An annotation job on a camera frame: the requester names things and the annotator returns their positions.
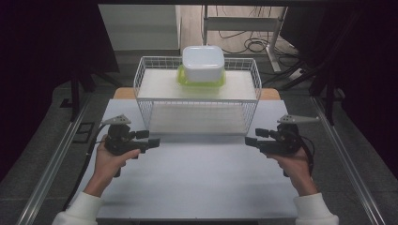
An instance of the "black curtain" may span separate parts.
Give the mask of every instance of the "black curtain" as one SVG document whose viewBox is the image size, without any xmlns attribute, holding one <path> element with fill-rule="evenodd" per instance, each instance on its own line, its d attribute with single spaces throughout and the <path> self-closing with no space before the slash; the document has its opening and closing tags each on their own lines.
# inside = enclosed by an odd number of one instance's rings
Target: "black curtain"
<svg viewBox="0 0 398 225">
<path fill-rule="evenodd" d="M 398 5 L 371 1 L 339 53 L 343 107 L 398 177 Z"/>
<path fill-rule="evenodd" d="M 0 3 L 1 179 L 44 118 L 53 90 L 73 70 L 80 76 L 118 72 L 95 2 Z"/>
</svg>

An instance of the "hand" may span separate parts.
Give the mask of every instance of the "hand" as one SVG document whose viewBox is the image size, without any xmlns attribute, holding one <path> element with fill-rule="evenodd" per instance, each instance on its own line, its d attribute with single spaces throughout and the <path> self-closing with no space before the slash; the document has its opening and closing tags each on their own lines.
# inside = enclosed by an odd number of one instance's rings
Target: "hand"
<svg viewBox="0 0 398 225">
<path fill-rule="evenodd" d="M 104 189 L 111 184 L 117 171 L 126 165 L 126 161 L 136 158 L 140 154 L 139 149 L 131 150 L 121 156 L 111 154 L 105 148 L 105 138 L 102 137 L 101 143 L 97 148 L 96 164 L 93 176 L 84 189 L 84 193 L 100 197 Z"/>
<path fill-rule="evenodd" d="M 290 177 L 292 185 L 298 191 L 299 196 L 318 193 L 316 185 L 310 176 L 307 155 L 302 147 L 291 156 L 266 155 L 268 158 L 278 161 L 279 166 Z"/>
</svg>

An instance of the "white wire basket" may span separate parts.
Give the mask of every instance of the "white wire basket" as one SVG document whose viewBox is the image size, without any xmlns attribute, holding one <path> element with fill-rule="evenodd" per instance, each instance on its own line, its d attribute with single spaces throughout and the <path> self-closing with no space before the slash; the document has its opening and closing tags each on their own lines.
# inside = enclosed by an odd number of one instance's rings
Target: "white wire basket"
<svg viewBox="0 0 398 225">
<path fill-rule="evenodd" d="M 246 135 L 261 96 L 251 58 L 225 58 L 225 84 L 184 86 L 176 80 L 181 57 L 142 57 L 134 92 L 151 133 Z"/>
</svg>

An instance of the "metal frame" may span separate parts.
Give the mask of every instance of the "metal frame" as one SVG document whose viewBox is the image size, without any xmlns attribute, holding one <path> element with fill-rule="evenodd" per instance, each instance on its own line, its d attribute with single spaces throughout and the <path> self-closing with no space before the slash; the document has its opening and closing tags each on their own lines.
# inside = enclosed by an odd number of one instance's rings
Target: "metal frame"
<svg viewBox="0 0 398 225">
<path fill-rule="evenodd" d="M 64 160 L 64 157 L 68 152 L 73 136 L 83 119 L 90 98 L 91 94 L 86 94 L 84 96 L 83 107 L 81 108 L 79 114 L 77 114 L 75 121 L 69 124 L 68 130 L 65 132 L 61 143 L 58 145 L 57 149 L 53 153 L 52 158 L 47 164 L 46 169 L 40 177 L 38 184 L 35 187 L 35 190 L 30 196 L 16 224 L 33 224 L 33 222 L 35 221 L 38 210 L 43 204 L 44 198 L 46 197 L 50 186 L 53 183 L 56 173 L 58 172 L 59 167 L 61 166 L 62 161 Z"/>
<path fill-rule="evenodd" d="M 273 32 L 272 38 L 266 47 L 267 55 L 275 72 L 281 71 L 278 59 L 275 57 L 275 44 L 282 28 L 287 7 L 283 7 L 278 18 L 235 18 L 235 17 L 208 17 L 207 5 L 203 22 L 203 45 L 207 45 L 207 31 L 267 31 Z"/>
<path fill-rule="evenodd" d="M 340 136 L 334 126 L 331 126 L 328 122 L 327 117 L 323 114 L 323 104 L 319 97 L 311 97 L 311 101 L 313 105 L 316 107 L 319 117 L 321 118 L 322 124 L 325 127 L 325 131 L 328 133 L 330 140 L 333 143 L 334 148 L 336 149 L 337 155 L 339 156 L 344 169 L 348 175 L 349 180 L 355 191 L 357 192 L 360 201 L 365 209 L 366 214 L 371 220 L 372 224 L 386 224 L 384 218 L 382 217 L 380 210 L 377 207 L 374 197 L 370 192 L 369 188 L 367 188 L 365 182 L 362 180 L 360 173 L 355 167 L 354 162 L 349 156 L 348 151 L 345 149 L 345 146 L 340 139 Z"/>
</svg>

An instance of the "black controller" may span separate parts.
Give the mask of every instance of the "black controller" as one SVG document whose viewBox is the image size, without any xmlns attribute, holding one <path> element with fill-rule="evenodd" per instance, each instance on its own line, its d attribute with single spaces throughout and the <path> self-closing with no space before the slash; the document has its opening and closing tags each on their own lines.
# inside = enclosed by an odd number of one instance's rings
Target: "black controller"
<svg viewBox="0 0 398 225">
<path fill-rule="evenodd" d="M 147 142 L 133 141 L 134 138 L 144 139 L 148 137 L 148 130 L 130 132 L 130 127 L 125 124 L 110 125 L 108 136 L 105 139 L 105 147 L 115 156 L 121 156 L 133 149 L 140 149 L 141 153 L 144 154 L 149 148 L 156 148 L 161 144 L 161 139 L 149 139 Z M 120 176 L 120 169 L 115 177 L 118 176 Z"/>
<path fill-rule="evenodd" d="M 246 145 L 256 147 L 260 149 L 261 153 L 264 154 L 289 156 L 294 155 L 297 153 L 300 147 L 303 147 L 305 153 L 307 154 L 310 174 L 312 173 L 314 167 L 314 158 L 308 149 L 308 146 L 299 135 L 299 127 L 296 124 L 279 124 L 277 126 L 277 131 L 257 128 L 255 130 L 255 135 L 263 138 L 270 137 L 275 140 L 257 141 L 255 138 L 245 137 Z"/>
</svg>

